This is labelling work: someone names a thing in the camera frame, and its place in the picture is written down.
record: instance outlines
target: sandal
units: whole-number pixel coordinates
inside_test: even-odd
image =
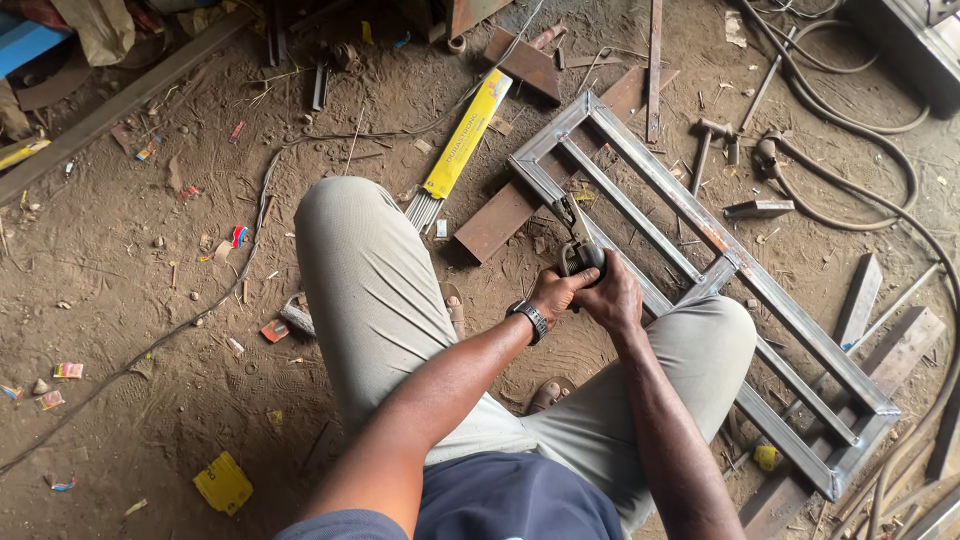
[[[537,390],[534,398],[530,400],[530,406],[527,407],[526,416],[537,414],[555,405],[559,400],[569,396],[570,392],[576,388],[577,385],[566,377],[557,376],[550,378]]]
[[[460,295],[460,289],[451,282],[440,283],[440,294],[444,297],[446,312],[450,315],[450,322],[453,323],[453,331],[457,333],[457,341],[463,341],[467,337],[467,317],[464,316],[464,297]]]

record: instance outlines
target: man's arm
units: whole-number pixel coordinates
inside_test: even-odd
[[[671,539],[743,539],[713,456],[640,325],[643,292],[612,250],[607,275],[574,301],[607,329],[623,364],[640,464]]]
[[[545,270],[529,302],[553,328],[577,289],[598,276],[595,268],[569,278]],[[413,538],[427,453],[467,417],[532,339],[533,325],[517,313],[430,358],[380,404],[334,465],[304,519],[368,509],[393,519]]]

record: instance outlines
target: navy blue shirt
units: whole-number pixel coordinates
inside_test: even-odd
[[[613,503],[593,484],[539,454],[488,452],[423,469],[414,540],[622,540]],[[330,512],[275,540],[406,540],[371,510]]]

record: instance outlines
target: man's right hand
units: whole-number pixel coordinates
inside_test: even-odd
[[[620,254],[611,249],[605,249],[604,253],[607,275],[594,287],[578,290],[573,302],[586,309],[611,337],[637,334],[643,331],[640,325],[643,310],[640,282]]]

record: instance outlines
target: hand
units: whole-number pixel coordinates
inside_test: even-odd
[[[537,284],[534,285],[534,291],[527,302],[540,310],[540,314],[546,319],[547,328],[553,330],[557,317],[570,305],[573,295],[599,277],[600,271],[596,268],[588,268],[569,278],[561,278],[556,271],[548,268],[537,276]]]
[[[607,274],[595,287],[580,289],[573,301],[587,310],[611,337],[643,331],[640,317],[643,310],[643,290],[620,255],[605,249]]]

